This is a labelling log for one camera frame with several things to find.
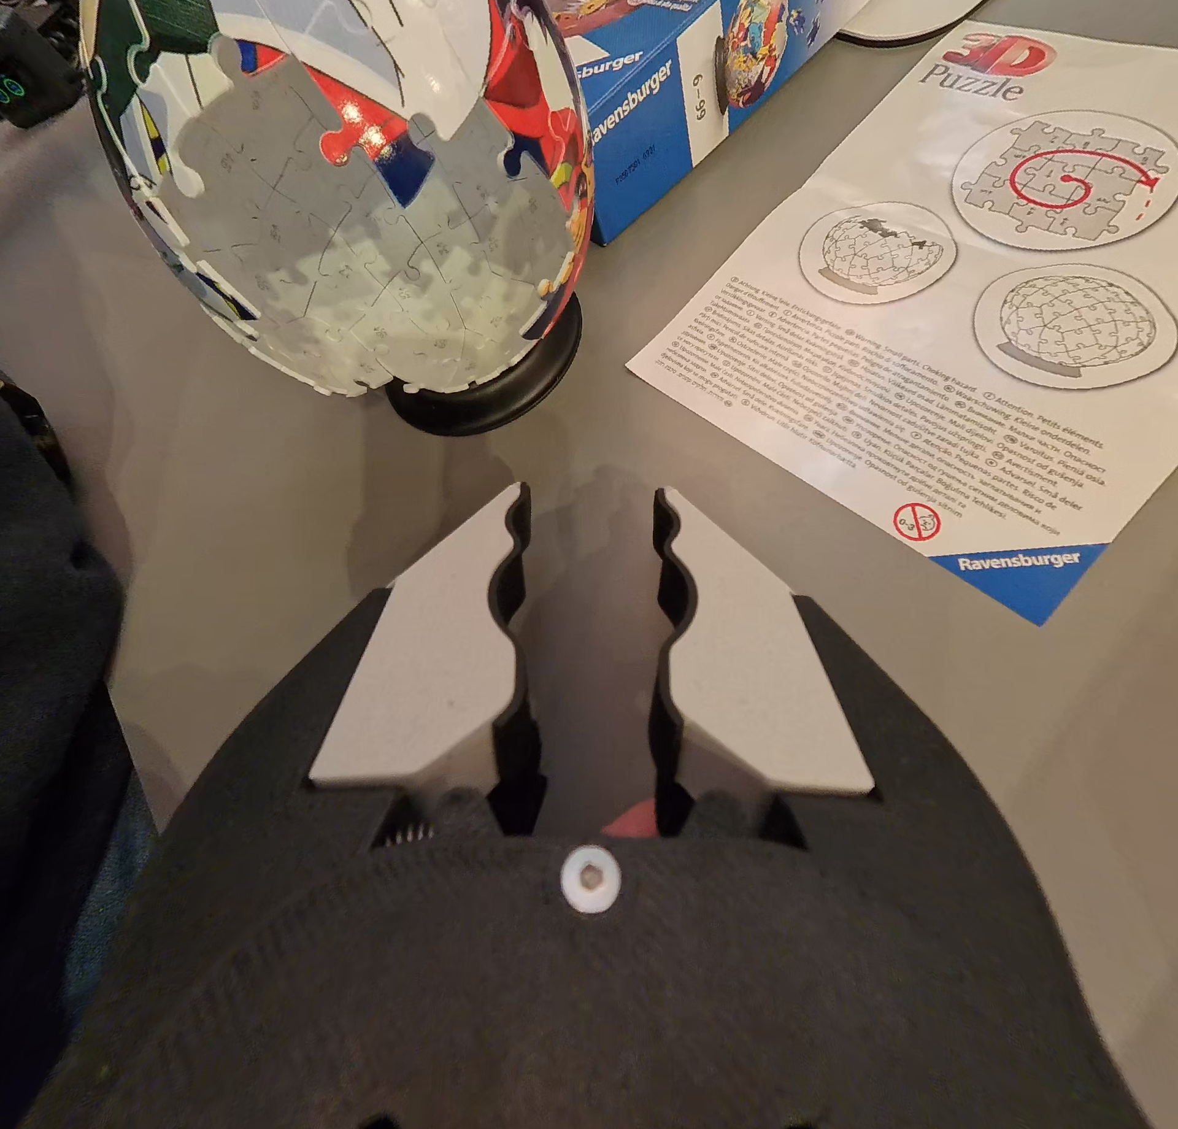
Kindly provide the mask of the black ball stand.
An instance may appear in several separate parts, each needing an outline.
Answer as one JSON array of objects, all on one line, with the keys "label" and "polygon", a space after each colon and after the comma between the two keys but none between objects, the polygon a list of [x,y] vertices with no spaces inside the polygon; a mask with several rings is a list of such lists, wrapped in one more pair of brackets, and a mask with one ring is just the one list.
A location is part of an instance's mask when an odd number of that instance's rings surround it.
[{"label": "black ball stand", "polygon": [[411,392],[393,379],[384,393],[411,428],[439,438],[483,434],[535,408],[566,376],[581,341],[581,303],[568,300],[552,329],[517,364],[499,376],[459,392]]}]

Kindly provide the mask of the blue puzzle box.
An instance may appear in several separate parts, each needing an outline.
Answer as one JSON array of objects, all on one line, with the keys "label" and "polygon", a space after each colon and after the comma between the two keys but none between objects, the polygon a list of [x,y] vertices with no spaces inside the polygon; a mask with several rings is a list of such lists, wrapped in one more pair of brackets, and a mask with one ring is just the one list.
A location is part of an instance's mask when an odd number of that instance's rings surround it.
[{"label": "blue puzzle box", "polygon": [[870,0],[546,0],[577,67],[606,245]]}]

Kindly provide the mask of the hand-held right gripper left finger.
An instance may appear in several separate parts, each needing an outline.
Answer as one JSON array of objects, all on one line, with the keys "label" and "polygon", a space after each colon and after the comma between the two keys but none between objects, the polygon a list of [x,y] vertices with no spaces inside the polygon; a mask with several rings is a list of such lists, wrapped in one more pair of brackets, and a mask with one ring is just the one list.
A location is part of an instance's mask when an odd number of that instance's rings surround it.
[{"label": "hand-held right gripper left finger", "polygon": [[396,788],[421,811],[482,796],[508,835],[546,797],[540,731],[509,621],[525,600],[531,490],[515,482],[389,586],[310,765],[315,788]]}]

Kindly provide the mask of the colourful puzzle ball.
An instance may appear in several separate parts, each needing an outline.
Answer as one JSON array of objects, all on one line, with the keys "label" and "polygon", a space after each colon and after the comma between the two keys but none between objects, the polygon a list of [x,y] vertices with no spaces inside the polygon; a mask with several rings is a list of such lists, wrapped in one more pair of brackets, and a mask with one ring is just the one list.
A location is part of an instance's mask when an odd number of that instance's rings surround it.
[{"label": "colourful puzzle ball", "polygon": [[463,393],[555,337],[595,216],[546,0],[81,0],[99,141],[173,275],[320,393]]}]

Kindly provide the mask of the white instruction sheet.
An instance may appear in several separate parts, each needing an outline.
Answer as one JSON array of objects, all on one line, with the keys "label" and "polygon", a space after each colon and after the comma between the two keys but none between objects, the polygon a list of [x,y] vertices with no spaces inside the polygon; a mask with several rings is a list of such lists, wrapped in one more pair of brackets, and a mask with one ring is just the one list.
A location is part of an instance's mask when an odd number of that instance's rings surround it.
[{"label": "white instruction sheet", "polygon": [[627,369],[1043,624],[1175,473],[1175,99],[964,23]]}]

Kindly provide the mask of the black device green display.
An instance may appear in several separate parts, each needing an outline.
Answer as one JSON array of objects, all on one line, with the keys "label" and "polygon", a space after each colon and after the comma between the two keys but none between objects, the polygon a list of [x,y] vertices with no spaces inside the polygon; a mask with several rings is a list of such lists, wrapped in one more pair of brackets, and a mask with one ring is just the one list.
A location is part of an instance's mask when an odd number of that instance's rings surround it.
[{"label": "black device green display", "polygon": [[24,9],[1,12],[1,116],[31,130],[72,109],[84,84],[67,54],[34,24]]}]

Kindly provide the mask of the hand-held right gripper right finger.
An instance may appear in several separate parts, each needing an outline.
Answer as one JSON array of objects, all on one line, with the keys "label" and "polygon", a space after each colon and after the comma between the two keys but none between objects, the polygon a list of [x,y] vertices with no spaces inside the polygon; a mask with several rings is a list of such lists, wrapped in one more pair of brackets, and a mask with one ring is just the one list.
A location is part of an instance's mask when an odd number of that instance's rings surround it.
[{"label": "hand-held right gripper right finger", "polygon": [[658,832],[679,834],[707,794],[754,829],[780,796],[870,796],[791,587],[670,486],[655,491],[653,546],[672,626],[647,725]]}]

